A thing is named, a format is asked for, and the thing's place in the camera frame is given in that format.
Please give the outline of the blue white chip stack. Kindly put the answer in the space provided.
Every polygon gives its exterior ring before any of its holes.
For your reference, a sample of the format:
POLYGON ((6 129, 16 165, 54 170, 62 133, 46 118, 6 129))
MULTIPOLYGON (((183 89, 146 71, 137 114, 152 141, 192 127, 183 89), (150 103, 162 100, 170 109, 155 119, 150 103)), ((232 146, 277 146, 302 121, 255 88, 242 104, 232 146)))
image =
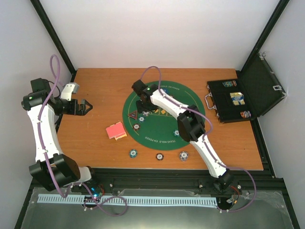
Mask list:
POLYGON ((181 161, 186 161, 188 159, 188 152, 186 151, 181 151, 180 154, 179 154, 179 159, 181 161))

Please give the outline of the green blue 50 chip stack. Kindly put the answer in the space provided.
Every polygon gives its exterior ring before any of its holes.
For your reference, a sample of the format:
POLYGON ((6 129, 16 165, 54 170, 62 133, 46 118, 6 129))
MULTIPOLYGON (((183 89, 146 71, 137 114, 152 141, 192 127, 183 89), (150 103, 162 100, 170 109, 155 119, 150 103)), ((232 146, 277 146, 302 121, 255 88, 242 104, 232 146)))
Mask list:
POLYGON ((137 152, 136 149, 130 150, 130 152, 129 152, 129 157, 130 158, 135 158, 135 157, 137 157, 137 155, 138 155, 138 152, 137 152))

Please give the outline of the red backed card deck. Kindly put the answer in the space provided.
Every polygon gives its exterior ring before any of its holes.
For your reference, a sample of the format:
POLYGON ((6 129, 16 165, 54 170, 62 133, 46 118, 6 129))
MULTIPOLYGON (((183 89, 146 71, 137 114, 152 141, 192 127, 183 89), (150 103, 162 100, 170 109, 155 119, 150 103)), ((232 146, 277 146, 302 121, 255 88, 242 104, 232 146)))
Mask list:
POLYGON ((114 138, 116 135, 115 124, 106 128, 107 135, 110 139, 114 138))

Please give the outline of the black poker case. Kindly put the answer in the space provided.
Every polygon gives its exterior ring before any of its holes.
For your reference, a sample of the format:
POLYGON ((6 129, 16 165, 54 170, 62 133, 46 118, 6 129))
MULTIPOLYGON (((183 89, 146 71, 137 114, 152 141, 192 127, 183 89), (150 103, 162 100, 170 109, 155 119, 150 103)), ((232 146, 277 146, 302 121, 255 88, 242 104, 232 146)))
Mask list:
POLYGON ((277 79, 274 71, 265 59, 266 54, 257 54, 245 71, 236 79, 208 81, 208 93, 211 93, 216 106, 216 117, 220 123, 252 121, 269 112, 287 93, 277 79), (235 80, 236 87, 224 87, 223 81, 235 80), (245 105, 233 105, 230 93, 241 92, 245 105), (242 118, 240 112, 250 111, 251 118, 242 118))

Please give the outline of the triangular all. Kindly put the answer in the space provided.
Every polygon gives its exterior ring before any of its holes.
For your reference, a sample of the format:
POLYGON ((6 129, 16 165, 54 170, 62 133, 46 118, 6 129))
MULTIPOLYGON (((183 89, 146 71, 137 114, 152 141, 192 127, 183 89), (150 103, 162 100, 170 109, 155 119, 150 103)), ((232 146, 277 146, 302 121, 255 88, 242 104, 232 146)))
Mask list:
POLYGON ((135 110, 135 111, 129 113, 129 114, 128 114, 128 117, 129 117, 129 118, 132 118, 132 119, 134 119, 134 120, 137 120, 137 118, 138 118, 138 111, 135 110))

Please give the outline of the brown 100 chip stack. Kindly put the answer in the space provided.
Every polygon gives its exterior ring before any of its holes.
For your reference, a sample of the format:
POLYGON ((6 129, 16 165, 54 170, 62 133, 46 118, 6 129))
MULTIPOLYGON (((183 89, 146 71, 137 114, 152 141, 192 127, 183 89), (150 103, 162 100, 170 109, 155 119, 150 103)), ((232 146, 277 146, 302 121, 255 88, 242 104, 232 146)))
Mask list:
POLYGON ((164 159, 164 155, 163 155, 162 153, 158 153, 158 154, 156 155, 156 159, 157 159, 158 161, 161 161, 161 160, 164 159))

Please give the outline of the round green poker mat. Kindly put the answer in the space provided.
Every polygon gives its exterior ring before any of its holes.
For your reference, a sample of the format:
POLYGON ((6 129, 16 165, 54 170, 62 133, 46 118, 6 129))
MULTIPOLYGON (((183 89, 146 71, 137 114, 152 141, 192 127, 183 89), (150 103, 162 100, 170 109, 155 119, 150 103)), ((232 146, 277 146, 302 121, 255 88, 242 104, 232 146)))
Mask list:
MULTIPOLYGON (((187 86, 172 82, 162 81, 161 88, 172 96, 174 99, 186 105, 196 105, 200 113, 205 114, 204 105, 199 96, 187 86)), ((123 106, 122 117, 123 124, 136 142, 139 144, 155 149, 155 150, 176 150, 187 146, 189 143, 184 141, 180 136, 174 136, 174 130, 178 130, 177 121, 164 109, 156 110, 148 116, 143 116, 138 112, 137 120, 128 117, 128 114, 137 110, 136 101, 140 98, 135 92, 132 92, 127 98, 123 106), (139 117, 144 117, 145 121, 140 123, 139 117), (135 131, 134 124, 139 124, 140 129, 135 131)))

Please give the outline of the blue gold card deck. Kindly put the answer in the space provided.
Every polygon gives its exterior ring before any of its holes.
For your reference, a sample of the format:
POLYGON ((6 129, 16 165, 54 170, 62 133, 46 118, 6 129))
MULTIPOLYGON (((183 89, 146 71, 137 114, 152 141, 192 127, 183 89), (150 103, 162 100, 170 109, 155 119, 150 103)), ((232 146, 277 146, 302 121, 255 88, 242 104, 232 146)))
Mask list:
POLYGON ((230 93, 233 105, 245 105, 244 95, 241 92, 230 93))

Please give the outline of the red white chips in case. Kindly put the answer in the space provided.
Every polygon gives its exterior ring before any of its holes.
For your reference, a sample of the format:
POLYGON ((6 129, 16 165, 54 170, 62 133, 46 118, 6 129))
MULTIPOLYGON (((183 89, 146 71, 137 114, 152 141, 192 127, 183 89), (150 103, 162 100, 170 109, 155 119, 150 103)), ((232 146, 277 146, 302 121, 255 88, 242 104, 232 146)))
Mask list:
POLYGON ((250 111, 242 111, 242 112, 240 112, 240 115, 242 118, 251 118, 252 117, 250 111))

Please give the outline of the black aluminium frame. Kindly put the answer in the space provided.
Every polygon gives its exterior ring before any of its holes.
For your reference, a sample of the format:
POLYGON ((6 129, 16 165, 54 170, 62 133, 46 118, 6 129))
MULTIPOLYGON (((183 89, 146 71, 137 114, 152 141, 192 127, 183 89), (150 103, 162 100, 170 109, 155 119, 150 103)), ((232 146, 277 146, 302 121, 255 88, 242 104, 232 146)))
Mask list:
MULTIPOLYGON (((31 1, 34 9, 36 10, 41 22, 43 23, 45 29, 47 30, 50 38, 58 49, 64 63, 68 67, 71 73, 71 82, 74 82, 77 70, 74 68, 73 64, 66 53, 62 42, 60 41, 43 5, 39 0, 31 1)), ((264 27, 260 37, 258 38, 255 46, 253 47, 249 57, 247 58, 242 70, 236 71, 237 77, 241 78, 242 74, 254 61, 254 56, 258 54, 259 49, 263 46, 264 42, 271 33, 273 27, 277 23, 284 9, 288 5, 287 0, 281 0, 278 2, 274 12, 272 13, 270 19, 268 20, 266 26, 264 27)), ((238 178, 242 184, 246 186, 249 185, 251 177, 255 180, 256 190, 281 190, 284 195, 285 207, 288 210, 288 216, 291 220, 293 228, 298 229, 299 223, 296 218, 295 211, 292 206, 291 199, 288 195, 284 180, 282 178, 276 178, 273 166, 271 165, 271 159, 267 151, 265 141, 261 128, 259 126, 258 120, 255 118, 251 122, 251 127, 253 130, 254 138, 258 146, 258 151, 260 154, 261 161, 263 163, 263 171, 255 172, 252 171, 250 175, 246 175, 244 172, 237 171, 233 174, 238 178)), ((198 191, 207 192, 209 187, 201 187, 205 181, 212 181, 213 178, 208 175, 207 172, 199 170, 170 170, 170 169, 115 169, 115 168, 90 168, 92 175, 92 182, 96 184, 100 178, 110 178, 114 177, 119 180, 119 183, 126 182, 128 187, 134 185, 135 187, 146 187, 149 190, 153 188, 163 188, 163 189, 195 189, 198 191)))

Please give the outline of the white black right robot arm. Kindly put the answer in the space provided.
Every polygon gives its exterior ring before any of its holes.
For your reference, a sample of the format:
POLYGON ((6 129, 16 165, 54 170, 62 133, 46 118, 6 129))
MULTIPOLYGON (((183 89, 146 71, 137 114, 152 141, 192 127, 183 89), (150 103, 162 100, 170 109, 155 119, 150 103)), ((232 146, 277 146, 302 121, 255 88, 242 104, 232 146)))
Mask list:
POLYGON ((205 131, 203 119, 206 117, 199 112, 197 106, 183 104, 169 96, 159 85, 148 86, 142 80, 134 82, 132 89, 140 98, 136 102, 139 112, 162 108, 177 120, 180 137, 197 150, 210 175, 215 178, 215 190, 225 192, 231 186, 234 177, 213 149, 205 131))

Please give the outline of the chips row in case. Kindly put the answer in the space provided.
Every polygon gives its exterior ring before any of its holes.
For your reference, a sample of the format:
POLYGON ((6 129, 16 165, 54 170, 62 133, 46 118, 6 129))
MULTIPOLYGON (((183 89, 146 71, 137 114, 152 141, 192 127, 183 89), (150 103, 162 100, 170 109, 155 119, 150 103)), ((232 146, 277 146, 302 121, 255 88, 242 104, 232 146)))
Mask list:
POLYGON ((224 87, 236 87, 237 86, 237 82, 235 80, 223 81, 222 84, 224 87))

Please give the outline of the yellow playing card box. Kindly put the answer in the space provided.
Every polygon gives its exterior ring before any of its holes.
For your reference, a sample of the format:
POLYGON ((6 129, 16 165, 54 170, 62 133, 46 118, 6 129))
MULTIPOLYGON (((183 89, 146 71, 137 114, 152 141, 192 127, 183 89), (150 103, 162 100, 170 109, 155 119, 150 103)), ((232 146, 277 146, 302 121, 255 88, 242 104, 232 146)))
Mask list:
POLYGON ((116 130, 116 135, 114 137, 115 140, 119 140, 127 136, 122 122, 118 122, 115 124, 115 130, 116 130))

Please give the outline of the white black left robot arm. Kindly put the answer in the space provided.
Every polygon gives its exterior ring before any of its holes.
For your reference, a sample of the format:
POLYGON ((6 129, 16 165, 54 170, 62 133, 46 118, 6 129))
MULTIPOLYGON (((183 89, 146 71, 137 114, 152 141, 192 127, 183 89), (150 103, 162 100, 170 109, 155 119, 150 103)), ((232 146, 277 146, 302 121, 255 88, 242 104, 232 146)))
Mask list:
POLYGON ((79 89, 77 83, 66 84, 59 97, 53 96, 46 79, 32 80, 31 87, 32 93, 24 96, 21 102, 31 120, 36 143, 35 164, 29 167, 30 174, 48 191, 74 182, 82 182, 89 192, 96 191, 99 180, 94 177, 93 169, 79 167, 63 153, 54 120, 59 115, 84 116, 93 106, 84 99, 78 102, 72 98, 79 89))

